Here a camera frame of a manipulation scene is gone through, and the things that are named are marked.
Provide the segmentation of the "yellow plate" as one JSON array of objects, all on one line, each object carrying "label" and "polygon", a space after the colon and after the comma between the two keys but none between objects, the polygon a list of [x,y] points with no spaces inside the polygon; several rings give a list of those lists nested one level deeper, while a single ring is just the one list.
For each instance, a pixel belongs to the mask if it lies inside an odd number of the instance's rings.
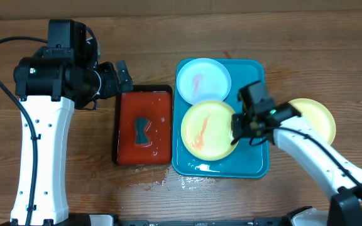
[{"label": "yellow plate", "polygon": [[306,117],[315,131],[328,144],[332,144],[336,136],[336,123],[330,111],[312,99],[299,98],[288,102]]},{"label": "yellow plate", "polygon": [[208,100],[193,105],[181,123],[181,137],[187,151],[204,161],[229,156],[236,144],[231,129],[234,109],[225,102]]}]

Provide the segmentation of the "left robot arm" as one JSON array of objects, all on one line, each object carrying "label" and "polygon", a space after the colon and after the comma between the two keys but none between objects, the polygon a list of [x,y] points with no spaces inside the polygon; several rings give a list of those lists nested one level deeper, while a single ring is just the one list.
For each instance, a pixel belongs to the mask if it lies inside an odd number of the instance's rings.
[{"label": "left robot arm", "polygon": [[89,27],[68,19],[48,25],[47,45],[14,69],[21,115],[19,185],[11,225],[90,224],[70,217],[65,191],[67,138],[76,110],[132,91],[123,61],[99,63],[99,45]]}]

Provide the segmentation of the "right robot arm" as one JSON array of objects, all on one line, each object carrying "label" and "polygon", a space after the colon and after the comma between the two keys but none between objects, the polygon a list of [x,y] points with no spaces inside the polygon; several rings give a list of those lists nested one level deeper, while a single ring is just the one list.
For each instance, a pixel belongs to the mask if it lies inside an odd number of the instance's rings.
[{"label": "right robot arm", "polygon": [[243,111],[233,114],[233,143],[262,141],[285,151],[312,177],[329,200],[327,211],[302,207],[284,215],[280,225],[362,225],[362,169],[341,156],[288,102],[276,104],[261,81],[238,90]]}]

